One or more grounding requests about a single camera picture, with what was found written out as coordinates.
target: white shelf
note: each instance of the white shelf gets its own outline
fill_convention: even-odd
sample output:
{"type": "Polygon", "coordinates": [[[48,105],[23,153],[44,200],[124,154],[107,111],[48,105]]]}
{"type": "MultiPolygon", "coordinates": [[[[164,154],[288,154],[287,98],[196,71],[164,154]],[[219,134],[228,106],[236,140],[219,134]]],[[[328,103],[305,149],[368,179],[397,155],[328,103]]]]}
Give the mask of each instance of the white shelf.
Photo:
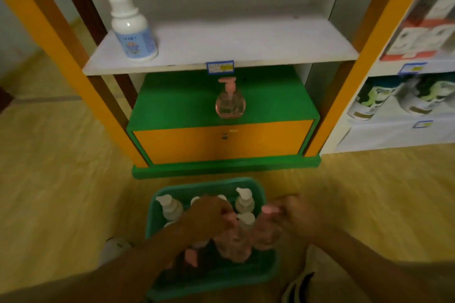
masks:
{"type": "Polygon", "coordinates": [[[151,22],[158,56],[131,63],[114,32],[101,42],[86,75],[205,69],[234,60],[236,67],[356,60],[359,54],[338,30],[315,13],[281,13],[151,22]]]}
{"type": "Polygon", "coordinates": [[[430,114],[424,116],[415,116],[409,114],[407,111],[403,110],[398,104],[395,96],[390,96],[384,104],[379,108],[375,115],[368,121],[356,120],[347,115],[349,121],[352,124],[371,124],[371,123],[381,123],[384,121],[393,122],[393,121],[407,121],[407,120],[431,120],[436,116],[455,116],[455,108],[450,107],[445,102],[440,103],[430,114]]]}
{"type": "Polygon", "coordinates": [[[441,50],[434,57],[429,59],[377,61],[371,67],[368,72],[368,76],[392,76],[398,74],[403,65],[418,62],[427,62],[419,73],[443,73],[455,71],[455,57],[449,52],[441,50]]]}

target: hand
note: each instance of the hand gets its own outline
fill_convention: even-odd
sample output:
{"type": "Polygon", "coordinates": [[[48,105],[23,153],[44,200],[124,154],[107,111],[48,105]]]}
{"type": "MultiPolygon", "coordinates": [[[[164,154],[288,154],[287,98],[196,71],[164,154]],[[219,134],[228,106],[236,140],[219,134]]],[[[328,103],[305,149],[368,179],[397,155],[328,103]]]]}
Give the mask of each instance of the hand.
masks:
{"type": "Polygon", "coordinates": [[[232,206],[226,200],[207,195],[197,199],[180,222],[188,232],[191,243],[207,241],[233,227],[222,214],[232,212],[232,206]]]}
{"type": "Polygon", "coordinates": [[[300,195],[283,195],[270,202],[278,206],[282,214],[274,214],[273,220],[283,229],[313,242],[326,224],[316,210],[300,195]]]}

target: cartoon character on label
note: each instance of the cartoon character on label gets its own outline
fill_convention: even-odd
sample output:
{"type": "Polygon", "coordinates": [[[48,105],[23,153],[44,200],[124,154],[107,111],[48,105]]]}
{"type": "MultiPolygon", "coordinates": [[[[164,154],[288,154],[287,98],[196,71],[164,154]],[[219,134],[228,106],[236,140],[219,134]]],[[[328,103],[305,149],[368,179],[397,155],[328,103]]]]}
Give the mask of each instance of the cartoon character on label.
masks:
{"type": "Polygon", "coordinates": [[[127,42],[127,48],[133,55],[139,54],[141,52],[139,45],[133,41],[127,42]]]}

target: floor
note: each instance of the floor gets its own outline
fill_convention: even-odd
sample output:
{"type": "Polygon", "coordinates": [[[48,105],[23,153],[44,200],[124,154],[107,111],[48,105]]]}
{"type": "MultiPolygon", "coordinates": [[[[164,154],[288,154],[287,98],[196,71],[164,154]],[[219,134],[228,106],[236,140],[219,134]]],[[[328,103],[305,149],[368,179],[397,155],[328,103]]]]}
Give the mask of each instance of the floor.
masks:
{"type": "MultiPolygon", "coordinates": [[[[83,24],[76,32],[93,50],[83,24]]],[[[115,81],[108,84],[129,114],[115,81]]],[[[259,180],[268,198],[303,192],[390,259],[455,259],[455,144],[325,155],[313,169],[138,181],[49,58],[34,58],[0,86],[19,99],[0,114],[0,293],[90,271],[111,236],[140,243],[159,188],[240,175],[259,180]]],[[[271,283],[174,301],[275,302],[303,263],[304,244],[285,247],[271,283]]]]}

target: plastic basket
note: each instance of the plastic basket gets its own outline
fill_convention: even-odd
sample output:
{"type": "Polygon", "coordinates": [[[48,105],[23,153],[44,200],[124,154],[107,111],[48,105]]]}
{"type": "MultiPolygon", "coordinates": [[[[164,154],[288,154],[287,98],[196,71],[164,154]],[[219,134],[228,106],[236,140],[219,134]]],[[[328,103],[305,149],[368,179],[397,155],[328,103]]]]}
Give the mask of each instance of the plastic basket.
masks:
{"type": "MultiPolygon", "coordinates": [[[[266,198],[262,186],[252,178],[233,178],[205,183],[193,183],[179,186],[164,187],[152,197],[147,217],[146,238],[163,228],[167,220],[163,217],[162,207],[156,201],[156,197],[170,194],[179,200],[184,209],[190,207],[193,197],[202,195],[223,194],[234,206],[238,197],[237,187],[249,188],[253,193],[255,202],[254,215],[260,213],[261,207],[265,205],[266,198]]],[[[259,252],[252,250],[251,256],[244,263],[233,263],[222,258],[215,244],[211,240],[202,249],[201,260],[209,260],[210,268],[204,266],[204,270],[194,268],[186,272],[185,276],[170,280],[166,272],[162,272],[157,278],[153,287],[148,291],[147,296],[153,300],[170,299],[183,297],[205,291],[225,289],[233,286],[251,285],[269,281],[278,270],[278,254],[272,250],[259,252]]]]}

